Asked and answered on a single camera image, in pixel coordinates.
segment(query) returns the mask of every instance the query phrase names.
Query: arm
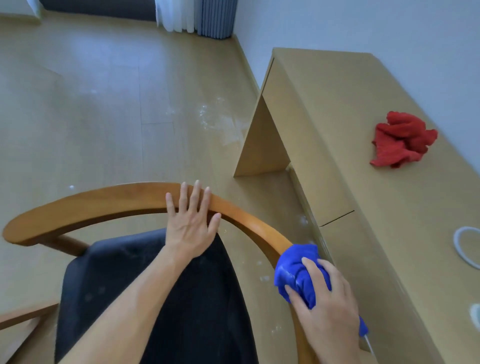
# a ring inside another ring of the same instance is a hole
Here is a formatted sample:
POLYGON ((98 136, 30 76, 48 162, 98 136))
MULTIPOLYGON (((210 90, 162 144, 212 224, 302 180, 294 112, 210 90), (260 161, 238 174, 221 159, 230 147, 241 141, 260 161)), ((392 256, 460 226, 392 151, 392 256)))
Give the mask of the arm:
POLYGON ((153 325, 178 277, 212 243, 220 224, 215 214, 207 226, 210 188, 197 211, 197 181, 187 210, 187 184, 180 188, 179 211, 171 194, 166 195, 168 224, 165 247, 153 262, 100 315, 60 364, 139 363, 153 325))
POLYGON ((317 265, 303 258, 315 290, 316 305, 309 310, 302 298, 285 286, 305 331, 307 340, 322 364, 360 364, 359 310, 352 289, 333 264, 318 262, 330 275, 332 291, 317 265))

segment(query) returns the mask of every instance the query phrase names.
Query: chair seat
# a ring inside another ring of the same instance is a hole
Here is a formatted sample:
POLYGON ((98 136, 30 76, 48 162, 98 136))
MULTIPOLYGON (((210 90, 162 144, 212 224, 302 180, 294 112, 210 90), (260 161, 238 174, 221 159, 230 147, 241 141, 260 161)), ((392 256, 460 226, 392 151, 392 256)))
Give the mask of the chair seat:
MULTIPOLYGON (((166 229, 96 242, 63 279, 55 362, 73 347, 165 245, 166 229)), ((186 267, 168 295, 142 364, 257 363, 250 318, 220 237, 186 267)))

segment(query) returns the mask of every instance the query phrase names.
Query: desk leg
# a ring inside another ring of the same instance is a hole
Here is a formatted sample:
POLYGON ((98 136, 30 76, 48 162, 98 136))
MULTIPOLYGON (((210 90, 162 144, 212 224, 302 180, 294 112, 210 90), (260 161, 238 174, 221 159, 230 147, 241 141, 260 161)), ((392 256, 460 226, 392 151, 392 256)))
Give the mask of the desk leg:
POLYGON ((289 163, 280 134, 263 96, 260 96, 233 176, 285 170, 289 163))

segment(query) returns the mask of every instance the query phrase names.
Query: baseboard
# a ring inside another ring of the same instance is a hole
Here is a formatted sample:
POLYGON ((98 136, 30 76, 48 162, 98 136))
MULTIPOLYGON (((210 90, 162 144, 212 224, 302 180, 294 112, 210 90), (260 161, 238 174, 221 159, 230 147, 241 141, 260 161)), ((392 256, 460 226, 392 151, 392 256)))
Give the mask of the baseboard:
POLYGON ((243 66, 247 70, 250 83, 252 84, 252 87, 258 96, 258 94, 260 93, 260 88, 258 87, 257 80, 255 80, 255 76, 253 75, 252 69, 247 61, 247 57, 245 57, 245 53, 243 53, 243 49, 240 45, 239 39, 235 34, 232 34, 232 39, 234 40, 235 45, 237 46, 237 49, 239 51, 241 62, 243 63, 243 66))
POLYGON ((34 15, 25 15, 25 14, 10 14, 10 13, 4 13, 0 12, 0 19, 1 18, 8 18, 8 19, 16 19, 16 20, 21 20, 23 22, 29 22, 33 24, 40 24, 42 23, 41 18, 37 18, 34 15))

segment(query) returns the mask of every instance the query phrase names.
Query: hand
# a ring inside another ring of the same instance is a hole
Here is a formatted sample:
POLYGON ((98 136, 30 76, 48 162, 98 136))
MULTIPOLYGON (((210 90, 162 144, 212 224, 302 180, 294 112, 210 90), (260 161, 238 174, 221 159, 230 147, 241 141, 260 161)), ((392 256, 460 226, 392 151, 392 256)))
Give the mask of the hand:
POLYGON ((330 292, 317 265, 302 258, 315 289, 316 305, 312 310, 289 286, 285 286, 290 301, 297 312, 307 340, 322 364, 358 364, 359 357, 359 311, 350 284, 333 264, 319 259, 318 262, 330 275, 330 292))
POLYGON ((187 183, 180 187, 179 211, 175 212, 172 195, 167 193, 168 224, 165 246, 172 246, 186 253, 189 259, 200 256, 212 243, 220 225, 221 214, 215 214, 207 226, 207 212, 210 205, 210 187, 205 188, 200 210, 197 211, 202 185, 195 182, 188 205, 187 183))

